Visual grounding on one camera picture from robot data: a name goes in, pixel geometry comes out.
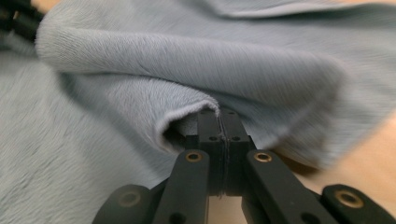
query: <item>microfiber cloth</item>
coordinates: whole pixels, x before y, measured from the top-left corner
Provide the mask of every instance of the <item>microfiber cloth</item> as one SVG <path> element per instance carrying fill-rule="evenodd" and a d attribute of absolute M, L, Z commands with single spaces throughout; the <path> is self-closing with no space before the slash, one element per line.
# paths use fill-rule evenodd
<path fill-rule="evenodd" d="M 396 106 L 393 5 L 63 0 L 35 46 L 0 36 L 0 223 L 91 223 L 169 176 L 202 109 L 329 168 Z"/>

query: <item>table surface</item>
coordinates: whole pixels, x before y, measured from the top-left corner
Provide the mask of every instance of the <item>table surface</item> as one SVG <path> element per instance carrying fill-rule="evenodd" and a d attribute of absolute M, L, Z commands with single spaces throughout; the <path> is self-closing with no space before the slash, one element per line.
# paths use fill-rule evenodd
<path fill-rule="evenodd" d="M 41 11 L 48 11 L 59 0 L 32 0 Z M 344 2 L 374 2 L 346 0 Z M 380 0 L 376 2 L 393 2 Z M 365 140 L 349 151 L 331 169 L 317 171 L 292 161 L 288 166 L 305 186 L 320 193 L 331 184 L 346 184 L 359 189 L 396 217 L 396 112 L 390 114 Z M 240 198 L 210 198 L 209 223 L 246 223 Z"/>

